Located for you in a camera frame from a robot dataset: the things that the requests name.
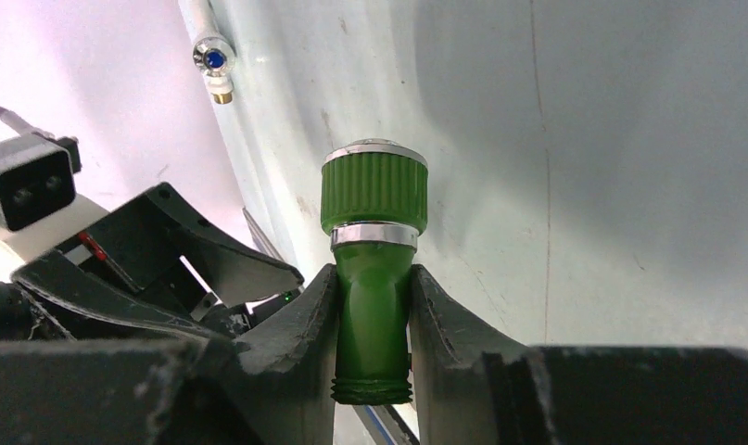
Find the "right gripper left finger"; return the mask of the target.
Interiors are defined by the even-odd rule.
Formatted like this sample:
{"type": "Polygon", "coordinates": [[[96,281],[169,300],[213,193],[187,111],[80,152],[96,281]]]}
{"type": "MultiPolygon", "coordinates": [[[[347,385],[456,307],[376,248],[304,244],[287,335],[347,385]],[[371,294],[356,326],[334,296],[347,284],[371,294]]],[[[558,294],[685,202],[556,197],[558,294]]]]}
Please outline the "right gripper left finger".
{"type": "Polygon", "coordinates": [[[235,444],[330,444],[340,301],[336,267],[325,265],[283,309],[232,341],[212,340],[195,375],[220,396],[235,444]]]}

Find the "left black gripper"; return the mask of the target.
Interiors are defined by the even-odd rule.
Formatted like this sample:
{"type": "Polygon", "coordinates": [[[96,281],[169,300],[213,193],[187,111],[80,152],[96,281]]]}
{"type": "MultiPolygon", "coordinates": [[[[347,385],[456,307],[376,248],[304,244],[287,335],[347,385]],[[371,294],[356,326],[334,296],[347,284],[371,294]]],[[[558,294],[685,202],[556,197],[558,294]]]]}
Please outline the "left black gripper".
{"type": "Polygon", "coordinates": [[[196,341],[242,335],[303,285],[297,268],[228,235],[170,184],[143,198],[153,211],[112,212],[13,281],[99,322],[196,341]]]}

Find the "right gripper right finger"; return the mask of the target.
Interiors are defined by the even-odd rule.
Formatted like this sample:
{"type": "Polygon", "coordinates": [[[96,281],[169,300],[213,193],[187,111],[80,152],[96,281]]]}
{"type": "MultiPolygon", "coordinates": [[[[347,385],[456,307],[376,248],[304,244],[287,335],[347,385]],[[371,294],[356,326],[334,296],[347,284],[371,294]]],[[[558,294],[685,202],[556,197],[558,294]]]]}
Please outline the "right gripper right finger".
{"type": "Polygon", "coordinates": [[[507,337],[412,267],[412,370],[424,444],[537,444],[539,351],[507,337]]]}

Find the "green plastic faucet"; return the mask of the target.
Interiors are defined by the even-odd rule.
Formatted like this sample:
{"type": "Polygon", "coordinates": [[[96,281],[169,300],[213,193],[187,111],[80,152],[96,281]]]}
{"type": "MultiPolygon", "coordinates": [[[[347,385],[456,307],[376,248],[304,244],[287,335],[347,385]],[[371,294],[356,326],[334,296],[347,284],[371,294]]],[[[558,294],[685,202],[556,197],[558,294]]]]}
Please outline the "green plastic faucet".
{"type": "Polygon", "coordinates": [[[427,192],[425,158],[393,141],[362,139],[324,160],[321,227],[342,294],[332,386],[339,404],[412,398],[409,281],[427,227],[427,192]]]}

